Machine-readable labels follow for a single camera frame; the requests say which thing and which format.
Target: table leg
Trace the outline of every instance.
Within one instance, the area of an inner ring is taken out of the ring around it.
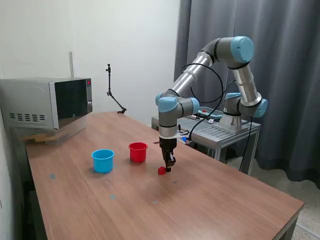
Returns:
[[[250,136],[248,146],[246,149],[246,154],[245,156],[243,156],[241,172],[248,175],[251,174],[252,162],[254,160],[255,153],[256,153],[258,137],[259,137],[259,132],[253,133]]]
[[[213,149],[212,155],[214,151],[214,158],[218,160],[219,162],[226,163],[226,154],[227,154],[227,148],[220,148],[220,149]]]
[[[291,224],[288,230],[282,235],[280,240],[291,240],[296,228],[297,219]]]

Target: silver arm segment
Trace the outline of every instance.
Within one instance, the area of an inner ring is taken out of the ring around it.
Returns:
[[[196,59],[192,63],[203,64],[210,67],[213,64],[213,60],[205,52],[199,52],[196,56]],[[179,96],[183,96],[191,87],[191,85],[198,81],[197,76],[201,75],[204,70],[205,67],[201,65],[190,65],[174,82],[173,88],[171,88],[171,90],[173,90]]]

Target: black cable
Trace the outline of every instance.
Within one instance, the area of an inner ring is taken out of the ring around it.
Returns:
[[[221,96],[220,96],[220,100],[219,100],[218,105],[212,110],[212,112],[210,112],[208,116],[204,117],[203,119],[201,119],[200,121],[198,121],[198,122],[193,126],[193,128],[191,129],[190,134],[189,134],[189,138],[188,138],[189,141],[192,140],[192,139],[191,139],[191,136],[192,136],[192,133],[193,133],[194,129],[196,128],[196,126],[198,126],[200,123],[202,123],[206,118],[208,118],[211,114],[213,114],[215,110],[217,110],[217,108],[219,107],[219,105],[220,105],[220,103],[221,103],[221,101],[222,101],[222,99],[223,99],[223,96],[224,96],[224,84],[223,84],[223,82],[222,82],[222,80],[221,80],[221,77],[219,76],[218,73],[216,73],[215,70],[213,70],[211,67],[208,67],[207,65],[204,65],[204,64],[201,64],[201,63],[190,63],[190,64],[187,64],[187,65],[184,65],[184,66],[180,69],[180,71],[181,71],[183,68],[188,67],[188,66],[191,66],[191,65],[200,65],[200,66],[203,66],[203,67],[205,67],[205,68],[207,68],[207,69],[210,69],[210,70],[218,77],[218,79],[219,79],[219,81],[220,81],[220,85],[221,85]]]
[[[250,134],[251,134],[251,127],[252,127],[252,117],[250,119],[249,136],[248,136],[248,139],[246,140],[246,145],[245,145],[243,157],[242,157],[242,160],[241,160],[241,164],[240,164],[240,167],[239,167],[239,171],[241,171],[242,163],[244,162],[244,159],[245,159],[245,155],[246,155],[246,151],[247,151],[247,147],[248,147],[248,143],[249,143],[249,139],[250,139]]]
[[[225,94],[226,93],[226,91],[228,90],[228,88],[231,86],[231,84],[233,83],[233,82],[235,82],[236,80],[232,80],[230,83],[229,83],[229,85],[225,88],[225,90],[223,91],[223,94]],[[201,101],[201,100],[199,100],[199,98],[197,98],[196,97],[196,95],[194,94],[194,91],[192,91],[192,87],[190,87],[190,90],[191,90],[191,93],[192,93],[192,95],[194,96],[194,98],[195,99],[197,99],[200,103],[203,103],[203,104],[210,104],[210,103],[213,103],[213,102],[215,102],[215,101],[217,101],[219,98],[220,98],[220,96],[218,96],[215,100],[212,100],[212,101]]]

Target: metal stand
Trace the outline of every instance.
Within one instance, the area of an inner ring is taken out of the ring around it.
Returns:
[[[123,107],[116,99],[115,97],[112,95],[111,93],[111,67],[110,67],[110,64],[108,63],[108,68],[106,69],[106,71],[109,73],[109,89],[107,91],[107,95],[110,96],[118,105],[119,107],[122,109],[121,111],[117,111],[118,114],[124,114],[127,109],[125,107]]]

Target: blue dot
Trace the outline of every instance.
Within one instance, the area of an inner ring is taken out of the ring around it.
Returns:
[[[56,175],[55,175],[54,173],[51,173],[49,176],[50,176],[50,179],[51,179],[51,180],[56,179]]]

